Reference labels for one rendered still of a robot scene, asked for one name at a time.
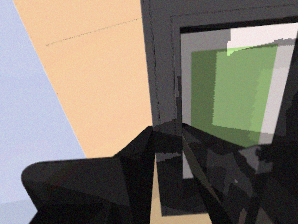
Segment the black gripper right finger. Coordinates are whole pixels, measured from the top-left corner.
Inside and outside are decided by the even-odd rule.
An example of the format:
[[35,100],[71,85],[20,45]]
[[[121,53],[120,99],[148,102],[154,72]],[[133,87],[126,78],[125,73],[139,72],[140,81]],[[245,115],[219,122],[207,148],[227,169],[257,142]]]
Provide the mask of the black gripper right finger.
[[298,172],[298,141],[244,148],[182,123],[182,149],[212,224],[255,224],[268,178]]

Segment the tan flat board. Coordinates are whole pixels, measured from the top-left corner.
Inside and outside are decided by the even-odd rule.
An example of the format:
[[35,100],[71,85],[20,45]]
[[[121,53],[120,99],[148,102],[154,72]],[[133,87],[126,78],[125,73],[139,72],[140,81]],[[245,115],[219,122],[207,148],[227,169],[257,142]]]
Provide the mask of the tan flat board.
[[[13,0],[87,158],[112,157],[152,126],[140,0]],[[150,224],[161,216],[156,157]]]

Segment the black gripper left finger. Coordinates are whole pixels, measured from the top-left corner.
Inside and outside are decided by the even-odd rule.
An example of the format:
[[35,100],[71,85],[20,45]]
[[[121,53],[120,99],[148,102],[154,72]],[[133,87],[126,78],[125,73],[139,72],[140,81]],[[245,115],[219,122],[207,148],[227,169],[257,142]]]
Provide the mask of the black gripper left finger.
[[150,224],[154,164],[153,126],[147,126],[112,157],[36,162],[21,182],[37,210],[113,202],[122,224]]

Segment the black picture frame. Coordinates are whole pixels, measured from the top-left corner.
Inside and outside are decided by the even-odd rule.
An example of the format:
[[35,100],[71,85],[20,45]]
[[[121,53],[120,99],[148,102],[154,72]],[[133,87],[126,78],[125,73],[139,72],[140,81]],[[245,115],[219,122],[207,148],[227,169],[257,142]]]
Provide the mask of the black picture frame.
[[182,123],[227,142],[298,141],[298,0],[140,0],[161,216],[208,213]]

